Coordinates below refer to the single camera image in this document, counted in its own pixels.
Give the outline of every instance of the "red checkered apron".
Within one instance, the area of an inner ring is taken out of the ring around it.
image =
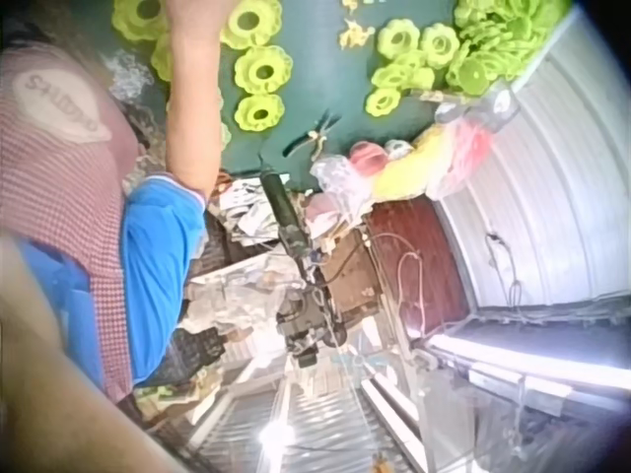
[[[14,95],[22,72],[63,69],[94,92],[106,142],[76,144],[29,121]],[[68,55],[49,45],[5,51],[0,63],[0,226],[74,258],[90,276],[105,372],[117,402],[131,391],[119,234],[122,178],[138,144],[111,98]]]

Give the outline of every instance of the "brown wooden panel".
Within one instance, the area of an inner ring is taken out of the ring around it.
[[[330,259],[321,268],[326,280],[333,277],[350,252],[361,241],[359,232],[353,231],[335,246]],[[361,246],[355,252],[340,276],[328,288],[342,313],[377,303],[381,287],[373,261],[365,246]]]
[[[462,281],[447,238],[432,202],[426,197],[389,202],[375,207],[367,219],[371,236],[390,232],[406,238],[423,257],[423,297],[425,301],[426,331],[443,322],[462,320],[468,305]],[[401,255],[408,251],[400,241],[378,238],[373,243],[380,271],[396,301],[398,289],[396,270]],[[403,304],[399,315],[408,336],[420,330],[418,264],[407,258],[401,269]]]

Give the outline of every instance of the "apron logo patch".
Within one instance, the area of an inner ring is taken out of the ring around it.
[[[58,138],[73,143],[111,139],[94,93],[75,74],[62,69],[23,72],[15,77],[13,92],[29,120]]]

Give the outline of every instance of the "pliers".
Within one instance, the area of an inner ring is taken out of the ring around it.
[[[297,140],[294,140],[292,143],[290,143],[290,145],[283,151],[283,157],[289,158],[305,145],[315,143],[315,149],[312,152],[312,162],[317,160],[317,158],[319,158],[319,155],[322,154],[322,150],[324,149],[324,142],[326,141],[327,133],[330,131],[331,128],[333,128],[333,126],[337,124],[340,119],[341,116],[331,115],[327,110],[317,123],[317,127],[315,128],[315,130],[311,130],[306,135],[301,136]]]

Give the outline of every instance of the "blue shirt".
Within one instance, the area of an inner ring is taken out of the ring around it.
[[[130,195],[120,236],[127,333],[134,383],[158,367],[177,325],[184,279],[205,231],[204,201],[170,177],[149,177]],[[94,299],[86,271],[29,240],[19,248],[62,330],[66,353],[103,388]]]

